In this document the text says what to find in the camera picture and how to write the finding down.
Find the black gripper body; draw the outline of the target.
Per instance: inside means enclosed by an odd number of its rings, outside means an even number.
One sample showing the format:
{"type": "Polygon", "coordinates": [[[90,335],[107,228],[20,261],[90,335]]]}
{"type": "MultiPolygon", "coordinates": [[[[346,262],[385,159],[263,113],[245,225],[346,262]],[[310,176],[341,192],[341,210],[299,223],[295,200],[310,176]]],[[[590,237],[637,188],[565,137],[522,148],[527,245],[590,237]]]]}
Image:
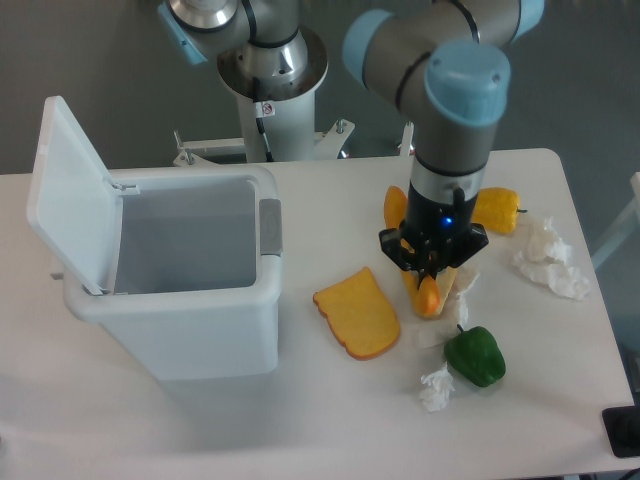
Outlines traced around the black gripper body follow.
{"type": "Polygon", "coordinates": [[[449,193],[451,201],[441,203],[411,187],[405,193],[407,207],[400,226],[379,232],[382,252],[401,270],[412,271],[413,249],[450,250],[450,267],[458,268],[489,244],[485,228],[472,222],[477,198],[467,196],[459,186],[449,193]]]}

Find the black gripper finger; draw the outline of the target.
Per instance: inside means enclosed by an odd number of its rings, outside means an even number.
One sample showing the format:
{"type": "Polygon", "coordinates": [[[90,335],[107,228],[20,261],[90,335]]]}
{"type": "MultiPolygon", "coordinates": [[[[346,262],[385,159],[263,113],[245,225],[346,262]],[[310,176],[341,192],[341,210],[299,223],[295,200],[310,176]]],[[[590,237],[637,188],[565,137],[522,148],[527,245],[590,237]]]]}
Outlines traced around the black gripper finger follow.
{"type": "Polygon", "coordinates": [[[447,249],[431,250],[429,252],[429,275],[436,279],[444,270],[450,267],[451,251],[447,249]]]}
{"type": "Polygon", "coordinates": [[[410,252],[411,270],[416,273],[417,285],[420,286],[430,273],[431,253],[429,249],[413,249],[410,252]]]}

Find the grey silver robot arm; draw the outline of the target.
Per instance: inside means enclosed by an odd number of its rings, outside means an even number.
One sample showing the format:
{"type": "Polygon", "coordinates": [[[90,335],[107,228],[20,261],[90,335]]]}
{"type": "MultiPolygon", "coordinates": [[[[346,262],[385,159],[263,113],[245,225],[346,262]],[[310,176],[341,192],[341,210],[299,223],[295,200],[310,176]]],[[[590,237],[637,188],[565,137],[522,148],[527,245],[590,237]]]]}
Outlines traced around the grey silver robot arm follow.
{"type": "MultiPolygon", "coordinates": [[[[507,104],[502,48],[534,28],[544,8],[435,1],[409,18],[370,10],[349,27],[346,69],[415,128],[407,211],[379,235],[400,269],[435,277],[487,245],[472,212],[507,104]]],[[[216,62],[237,100],[248,161],[314,157],[314,94],[327,53],[296,2],[164,1],[158,12],[189,62],[216,62]]]]}

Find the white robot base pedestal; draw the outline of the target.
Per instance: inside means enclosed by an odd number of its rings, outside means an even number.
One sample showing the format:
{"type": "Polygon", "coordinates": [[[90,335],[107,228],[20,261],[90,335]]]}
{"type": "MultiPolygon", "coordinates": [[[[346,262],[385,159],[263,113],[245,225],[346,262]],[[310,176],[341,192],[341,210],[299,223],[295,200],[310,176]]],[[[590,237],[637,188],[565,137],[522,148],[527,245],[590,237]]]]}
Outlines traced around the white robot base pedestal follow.
{"type": "Polygon", "coordinates": [[[247,163],[337,159],[355,124],[338,119],[326,132],[315,131],[315,95],[285,101],[237,100],[240,138],[183,141],[174,134],[179,166],[206,165],[241,155],[247,163]]]}

